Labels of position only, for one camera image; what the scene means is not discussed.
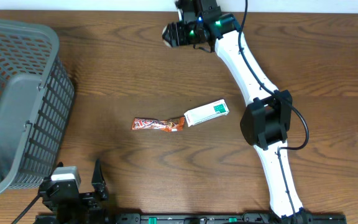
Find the green lid white jar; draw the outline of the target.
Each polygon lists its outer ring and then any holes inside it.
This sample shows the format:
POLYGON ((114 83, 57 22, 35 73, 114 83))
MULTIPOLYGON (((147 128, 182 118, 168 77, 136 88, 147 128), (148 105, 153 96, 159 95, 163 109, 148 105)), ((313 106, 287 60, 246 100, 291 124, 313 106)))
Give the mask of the green lid white jar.
POLYGON ((163 43, 169 47, 169 48, 172 48, 172 40, 171 40, 171 37, 170 37, 170 33, 169 33, 169 28, 168 26, 165 26, 163 28, 163 31, 162 31, 162 40, 163 40, 163 43))

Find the white green Panadol box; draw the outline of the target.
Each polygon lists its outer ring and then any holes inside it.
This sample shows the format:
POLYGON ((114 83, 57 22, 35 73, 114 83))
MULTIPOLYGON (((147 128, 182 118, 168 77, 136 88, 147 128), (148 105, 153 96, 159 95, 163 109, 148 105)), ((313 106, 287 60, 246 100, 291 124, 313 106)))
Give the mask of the white green Panadol box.
POLYGON ((188 127, 194 126, 205 121, 228 115, 229 108, 226 102, 221 99, 207 105, 188 110, 184 115, 188 127))

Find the orange red candy wrapper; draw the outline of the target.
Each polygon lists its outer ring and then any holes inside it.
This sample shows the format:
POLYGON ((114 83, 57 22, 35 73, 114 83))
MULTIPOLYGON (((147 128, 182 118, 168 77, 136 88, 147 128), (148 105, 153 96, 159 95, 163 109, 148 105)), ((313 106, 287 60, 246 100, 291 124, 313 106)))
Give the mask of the orange red candy wrapper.
POLYGON ((185 124, 185 117, 167 120, 135 118, 132 122, 132 130, 137 129, 158 129, 165 132, 181 131, 185 124))

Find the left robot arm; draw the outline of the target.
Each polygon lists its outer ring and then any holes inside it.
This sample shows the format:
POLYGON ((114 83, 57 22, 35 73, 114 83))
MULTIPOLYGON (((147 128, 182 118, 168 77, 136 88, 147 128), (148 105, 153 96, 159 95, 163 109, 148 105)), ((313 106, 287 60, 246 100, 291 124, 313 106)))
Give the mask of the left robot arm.
POLYGON ((59 163, 52 174, 44 178, 38 196, 51 215, 37 215, 36 224, 100 223, 113 220, 103 203, 109 200, 109 191, 103 177, 100 160, 96 160, 91 185, 92 192, 79 191, 81 178, 76 166, 59 163))

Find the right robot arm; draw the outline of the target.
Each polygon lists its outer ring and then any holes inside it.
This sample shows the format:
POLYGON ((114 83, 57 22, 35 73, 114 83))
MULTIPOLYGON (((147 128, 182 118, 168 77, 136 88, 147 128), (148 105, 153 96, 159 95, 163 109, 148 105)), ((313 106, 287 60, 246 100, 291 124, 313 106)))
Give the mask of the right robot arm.
POLYGON ((216 1, 175 1, 179 20, 169 23, 162 39, 169 47, 207 43, 210 52, 225 63, 246 104, 240 126, 246 142, 262 163, 270 194, 272 221, 303 223, 303 205, 293 183, 287 143, 292 105, 289 91, 280 91, 267 78, 247 45, 244 21, 223 14, 216 1))

